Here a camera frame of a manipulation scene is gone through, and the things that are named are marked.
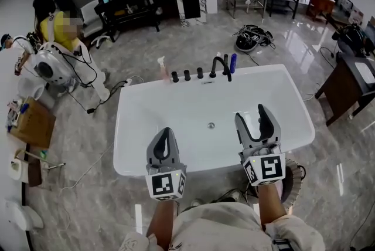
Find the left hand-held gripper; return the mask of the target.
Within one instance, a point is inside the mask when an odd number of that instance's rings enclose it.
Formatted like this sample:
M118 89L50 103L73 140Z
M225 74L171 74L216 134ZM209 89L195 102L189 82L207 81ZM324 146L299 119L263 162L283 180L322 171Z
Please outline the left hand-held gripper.
M161 163L166 160L175 165L146 166L145 176L149 195L157 201L171 201L183 197L186 184L187 166L180 163L178 144L171 128L163 128L152 139L146 149L149 163Z

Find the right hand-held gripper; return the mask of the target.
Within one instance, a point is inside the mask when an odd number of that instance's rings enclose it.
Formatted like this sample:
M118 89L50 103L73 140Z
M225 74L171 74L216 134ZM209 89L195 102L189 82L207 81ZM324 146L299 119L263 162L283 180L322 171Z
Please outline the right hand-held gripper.
M254 141L245 119L235 115L235 125L240 143L241 164L251 186L273 184L285 178L286 157L280 149L281 128L272 112L264 105L258 105L260 137Z

